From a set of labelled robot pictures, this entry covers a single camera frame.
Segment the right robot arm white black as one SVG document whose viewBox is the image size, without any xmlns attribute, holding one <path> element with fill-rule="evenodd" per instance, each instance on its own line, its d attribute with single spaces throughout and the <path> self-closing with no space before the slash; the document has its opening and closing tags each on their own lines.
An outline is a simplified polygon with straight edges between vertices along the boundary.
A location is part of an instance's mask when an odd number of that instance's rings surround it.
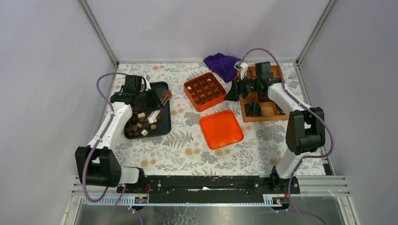
<svg viewBox="0 0 398 225">
<path fill-rule="evenodd" d="M 239 75 L 232 80 L 231 89 L 224 98 L 226 101 L 237 102 L 250 93 L 261 93 L 288 117 L 285 135 L 288 149 L 273 169 L 275 177 L 269 180 L 270 189 L 281 193 L 288 186 L 287 178 L 295 173 L 302 159 L 325 144 L 324 111 L 299 101 L 288 90 L 282 76 L 274 77 L 270 62 L 256 63 L 256 74 L 251 78 L 246 76 L 249 71 L 246 63 L 238 61 L 234 69 Z"/>
</svg>

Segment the wooden compartment organizer box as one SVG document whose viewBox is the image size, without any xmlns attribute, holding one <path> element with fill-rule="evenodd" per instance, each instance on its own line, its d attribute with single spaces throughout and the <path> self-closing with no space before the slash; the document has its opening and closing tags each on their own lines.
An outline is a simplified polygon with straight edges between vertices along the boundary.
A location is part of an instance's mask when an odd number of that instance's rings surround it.
<svg viewBox="0 0 398 225">
<path fill-rule="evenodd" d="M 279 106 L 266 97 L 263 93 L 249 93 L 246 98 L 239 96 L 240 107 L 242 111 L 243 122 L 262 122 L 262 121 L 280 121 L 288 120 L 288 117 L 283 113 Z M 259 103 L 261 106 L 261 116 L 246 117 L 244 105 L 249 102 Z"/>
</svg>

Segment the black plastic tray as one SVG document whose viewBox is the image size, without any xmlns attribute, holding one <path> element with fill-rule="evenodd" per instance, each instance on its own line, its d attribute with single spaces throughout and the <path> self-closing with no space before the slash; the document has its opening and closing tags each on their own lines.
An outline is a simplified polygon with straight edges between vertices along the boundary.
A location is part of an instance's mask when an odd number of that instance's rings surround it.
<svg viewBox="0 0 398 225">
<path fill-rule="evenodd" d="M 151 82 L 150 85 L 151 88 L 155 90 L 159 98 L 161 98 L 164 91 L 169 90 L 169 86 L 166 82 Z M 139 109 L 141 109 L 139 113 L 144 112 L 145 115 L 149 115 L 153 111 L 147 106 L 144 106 L 144 104 Z M 153 124 L 149 124 L 147 121 L 145 121 L 144 123 L 139 122 L 137 114 L 138 113 L 135 114 L 135 112 L 133 112 L 132 118 L 129 119 L 124 126 L 123 135 L 125 138 L 127 139 L 147 138 L 153 136 L 166 135 L 171 131 L 172 125 L 171 125 L 170 101 L 168 101 L 164 105 L 164 108 L 161 109 L 161 111 L 157 116 L 157 121 Z M 133 127 L 136 126 L 137 123 L 141 123 L 143 126 L 137 127 L 137 130 L 133 130 Z M 141 133 L 142 130 L 146 130 L 148 134 L 143 136 Z"/>
</svg>

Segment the white rectangular chocolate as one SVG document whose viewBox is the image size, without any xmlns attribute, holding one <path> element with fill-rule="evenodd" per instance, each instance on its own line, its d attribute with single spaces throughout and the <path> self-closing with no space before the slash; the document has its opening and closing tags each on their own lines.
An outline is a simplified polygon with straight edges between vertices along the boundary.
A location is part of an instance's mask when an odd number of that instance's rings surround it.
<svg viewBox="0 0 398 225">
<path fill-rule="evenodd" d="M 138 118 L 143 118 L 143 117 L 145 117 L 145 113 L 143 112 L 143 113 L 139 113 L 138 115 L 137 115 L 137 117 Z"/>
</svg>

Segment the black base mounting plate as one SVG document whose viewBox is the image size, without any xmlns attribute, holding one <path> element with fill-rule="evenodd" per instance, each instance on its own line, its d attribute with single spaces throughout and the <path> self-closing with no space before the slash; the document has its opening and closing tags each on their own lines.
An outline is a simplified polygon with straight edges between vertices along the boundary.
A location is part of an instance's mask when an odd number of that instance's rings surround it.
<svg viewBox="0 0 398 225">
<path fill-rule="evenodd" d="M 149 203 L 265 203 L 264 195 L 300 194 L 297 178 L 274 176 L 155 176 L 128 184 L 127 194 L 143 194 Z"/>
</svg>

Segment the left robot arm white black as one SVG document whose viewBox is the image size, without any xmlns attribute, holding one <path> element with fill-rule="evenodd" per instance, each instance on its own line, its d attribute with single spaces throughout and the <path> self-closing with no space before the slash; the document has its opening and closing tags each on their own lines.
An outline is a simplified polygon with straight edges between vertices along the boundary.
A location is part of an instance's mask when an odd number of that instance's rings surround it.
<svg viewBox="0 0 398 225">
<path fill-rule="evenodd" d="M 119 92 L 107 97 L 98 93 L 108 105 L 106 117 L 96 135 L 86 146 L 75 152 L 80 182 L 83 186 L 116 187 L 127 184 L 135 193 L 145 188 L 141 169 L 121 166 L 113 148 L 120 132 L 140 104 L 148 105 L 149 112 L 162 108 L 160 98 L 149 81 L 140 75 L 125 74 L 125 83 Z"/>
</svg>

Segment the tan cube chocolate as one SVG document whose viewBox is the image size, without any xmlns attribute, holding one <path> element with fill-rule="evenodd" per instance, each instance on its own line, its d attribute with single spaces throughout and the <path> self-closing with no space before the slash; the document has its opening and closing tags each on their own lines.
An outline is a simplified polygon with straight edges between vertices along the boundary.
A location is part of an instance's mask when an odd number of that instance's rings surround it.
<svg viewBox="0 0 398 225">
<path fill-rule="evenodd" d="M 148 131 L 144 129 L 144 130 L 141 131 L 141 134 L 142 134 L 142 136 L 147 136 Z"/>
</svg>

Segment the dark rolled tie left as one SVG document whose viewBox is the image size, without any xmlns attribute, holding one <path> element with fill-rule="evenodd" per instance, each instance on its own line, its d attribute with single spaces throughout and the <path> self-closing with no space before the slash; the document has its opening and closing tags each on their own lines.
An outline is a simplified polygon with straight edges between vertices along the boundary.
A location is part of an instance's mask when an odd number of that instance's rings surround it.
<svg viewBox="0 0 398 225">
<path fill-rule="evenodd" d="M 261 116 L 261 106 L 256 102 L 249 102 L 244 105 L 246 117 L 258 117 Z"/>
</svg>

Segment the purple cloth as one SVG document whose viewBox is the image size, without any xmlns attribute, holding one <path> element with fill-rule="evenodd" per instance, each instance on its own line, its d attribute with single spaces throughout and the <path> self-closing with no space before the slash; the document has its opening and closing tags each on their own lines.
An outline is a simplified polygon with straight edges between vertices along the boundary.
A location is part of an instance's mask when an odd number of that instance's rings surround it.
<svg viewBox="0 0 398 225">
<path fill-rule="evenodd" d="M 237 57 L 224 55 L 222 53 L 209 55 L 203 60 L 205 65 L 211 71 L 218 74 L 225 83 L 232 81 L 236 77 L 234 65 L 239 61 L 240 59 Z"/>
</svg>

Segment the orange chocolate box with tray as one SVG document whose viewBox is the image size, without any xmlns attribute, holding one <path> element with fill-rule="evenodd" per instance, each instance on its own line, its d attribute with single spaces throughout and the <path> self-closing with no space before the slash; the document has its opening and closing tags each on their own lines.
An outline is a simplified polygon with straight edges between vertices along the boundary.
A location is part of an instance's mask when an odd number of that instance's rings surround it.
<svg viewBox="0 0 398 225">
<path fill-rule="evenodd" d="M 223 102 L 227 94 L 224 87 L 211 72 L 186 81 L 184 92 L 199 113 Z"/>
</svg>

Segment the orange box lid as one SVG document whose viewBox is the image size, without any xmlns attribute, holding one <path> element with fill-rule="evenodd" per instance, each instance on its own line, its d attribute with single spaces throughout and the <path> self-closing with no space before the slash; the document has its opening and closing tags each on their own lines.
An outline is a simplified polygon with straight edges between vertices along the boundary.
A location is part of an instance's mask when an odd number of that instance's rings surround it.
<svg viewBox="0 0 398 225">
<path fill-rule="evenodd" d="M 199 124 L 211 150 L 235 144 L 244 139 L 243 131 L 231 110 L 202 117 Z"/>
</svg>

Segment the floral patterned table mat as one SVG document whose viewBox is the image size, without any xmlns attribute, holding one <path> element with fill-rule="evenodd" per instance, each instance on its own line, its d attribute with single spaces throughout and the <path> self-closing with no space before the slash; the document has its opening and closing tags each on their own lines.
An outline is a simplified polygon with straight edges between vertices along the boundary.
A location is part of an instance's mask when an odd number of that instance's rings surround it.
<svg viewBox="0 0 398 225">
<path fill-rule="evenodd" d="M 129 140 L 120 134 L 114 154 L 122 166 L 143 168 L 147 175 L 268 175 L 287 150 L 287 121 L 243 122 L 239 102 L 222 102 L 197 112 L 186 96 L 186 81 L 208 73 L 203 63 L 120 64 L 113 91 L 126 74 L 165 81 L 172 92 L 172 129 L 167 135 Z M 230 110 L 244 134 L 242 141 L 212 150 L 202 133 L 202 117 Z"/>
</svg>

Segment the white handled metal tongs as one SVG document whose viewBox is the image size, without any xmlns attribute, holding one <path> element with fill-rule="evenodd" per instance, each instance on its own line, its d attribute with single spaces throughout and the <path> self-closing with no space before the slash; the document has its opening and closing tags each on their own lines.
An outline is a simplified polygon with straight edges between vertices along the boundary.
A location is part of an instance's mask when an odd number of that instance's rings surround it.
<svg viewBox="0 0 398 225">
<path fill-rule="evenodd" d="M 149 124 L 153 124 L 157 119 L 157 116 L 159 115 L 159 113 L 161 112 L 161 110 L 164 108 L 164 106 L 166 105 L 166 103 L 172 98 L 172 92 L 171 90 L 165 90 L 162 93 L 162 96 L 160 98 L 160 106 L 158 106 L 158 108 L 153 111 L 148 117 L 147 120 L 149 122 Z"/>
</svg>

